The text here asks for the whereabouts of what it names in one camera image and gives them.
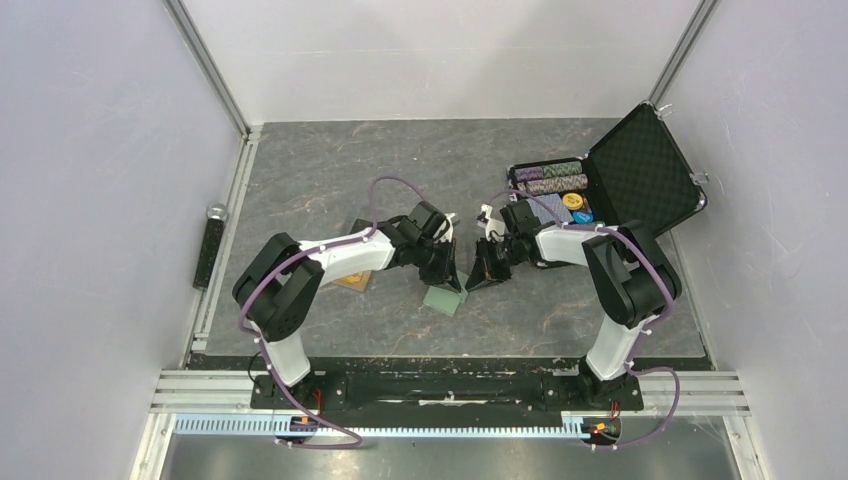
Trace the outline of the green leather card holder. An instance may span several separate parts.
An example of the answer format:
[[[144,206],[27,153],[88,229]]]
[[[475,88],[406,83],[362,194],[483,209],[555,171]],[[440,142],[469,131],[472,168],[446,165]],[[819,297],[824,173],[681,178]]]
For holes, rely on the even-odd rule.
[[[453,317],[467,298],[468,292],[464,289],[457,293],[444,288],[430,286],[424,296],[423,305]]]

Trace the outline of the clear plastic card box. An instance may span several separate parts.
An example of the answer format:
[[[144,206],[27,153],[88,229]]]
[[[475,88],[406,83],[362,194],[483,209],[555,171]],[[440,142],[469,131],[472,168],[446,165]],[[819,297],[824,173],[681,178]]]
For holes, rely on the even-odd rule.
[[[337,281],[354,274],[386,269],[396,248],[391,239],[377,227],[357,220],[351,233],[342,237],[344,245],[326,251],[325,278]]]

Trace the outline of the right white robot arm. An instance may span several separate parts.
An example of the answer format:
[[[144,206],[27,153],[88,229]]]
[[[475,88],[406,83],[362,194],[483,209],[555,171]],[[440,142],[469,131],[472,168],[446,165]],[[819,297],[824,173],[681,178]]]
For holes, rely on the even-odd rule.
[[[542,223],[533,199],[504,206],[495,219],[488,204],[477,220],[484,235],[475,245],[475,263],[466,289],[503,283],[524,262],[588,269],[604,311],[600,331],[580,360],[577,392],[591,408],[602,408],[622,389],[634,349],[649,325],[668,313],[681,282],[650,229],[634,220],[620,226]]]

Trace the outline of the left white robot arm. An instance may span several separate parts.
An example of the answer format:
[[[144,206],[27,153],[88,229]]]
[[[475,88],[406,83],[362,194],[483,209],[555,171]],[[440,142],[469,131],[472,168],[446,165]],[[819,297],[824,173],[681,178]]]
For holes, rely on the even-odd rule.
[[[301,327],[321,287],[357,273],[413,266],[420,281],[458,293],[455,217],[427,201],[383,221],[358,219],[347,235],[318,241],[272,236],[232,289],[239,326],[253,335],[275,392],[290,407],[314,394]]]

